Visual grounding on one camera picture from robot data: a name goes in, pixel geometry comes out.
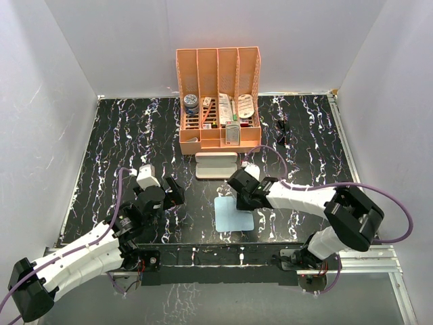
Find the blue cleaning cloth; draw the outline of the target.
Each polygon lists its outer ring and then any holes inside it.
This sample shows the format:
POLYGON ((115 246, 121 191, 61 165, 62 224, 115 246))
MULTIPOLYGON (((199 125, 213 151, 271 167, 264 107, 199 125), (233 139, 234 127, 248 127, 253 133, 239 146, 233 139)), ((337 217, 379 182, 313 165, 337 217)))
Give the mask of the blue cleaning cloth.
POLYGON ((216 197, 214 213, 217 232, 243 232, 254 229, 252 212, 238 210, 236 199, 232 196, 216 197))

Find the pink glasses case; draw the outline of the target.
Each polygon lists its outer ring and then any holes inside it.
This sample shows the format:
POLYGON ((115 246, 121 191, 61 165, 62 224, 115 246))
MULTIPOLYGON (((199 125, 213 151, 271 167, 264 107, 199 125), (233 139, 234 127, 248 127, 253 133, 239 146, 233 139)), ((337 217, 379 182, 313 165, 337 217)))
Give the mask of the pink glasses case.
POLYGON ((235 152, 198 152, 195 160, 197 179, 229 179, 237 171, 235 152))

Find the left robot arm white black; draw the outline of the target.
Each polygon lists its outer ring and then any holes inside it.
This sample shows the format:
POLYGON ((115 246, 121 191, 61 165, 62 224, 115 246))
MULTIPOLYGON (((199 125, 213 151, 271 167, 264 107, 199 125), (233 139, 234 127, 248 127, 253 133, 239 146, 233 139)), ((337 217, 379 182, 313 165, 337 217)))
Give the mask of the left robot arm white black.
POLYGON ((25 323, 44 316, 66 293, 86 281, 115 269, 132 270, 139 264, 134 239, 150 221, 185 202, 184 190, 172 177, 135 187, 135 199, 117 198, 114 213, 69 245, 34 261, 17 261, 4 301, 12 299, 25 323))

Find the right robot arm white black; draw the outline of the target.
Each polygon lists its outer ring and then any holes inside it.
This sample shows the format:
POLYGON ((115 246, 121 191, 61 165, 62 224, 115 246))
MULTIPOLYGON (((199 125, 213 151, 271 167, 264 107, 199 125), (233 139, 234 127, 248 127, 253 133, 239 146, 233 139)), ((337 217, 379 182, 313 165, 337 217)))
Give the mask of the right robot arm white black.
POLYGON ((241 211, 256 209, 289 209, 326 219, 329 226, 311 234, 302 248, 289 255, 272 256, 280 269, 315 269, 325 260, 347 248, 369 250, 384 212, 363 191, 348 183, 310 190, 306 186, 295 189, 285 186, 275 177, 257 180, 246 168, 237 170, 227 181, 237 194, 236 208, 241 211))

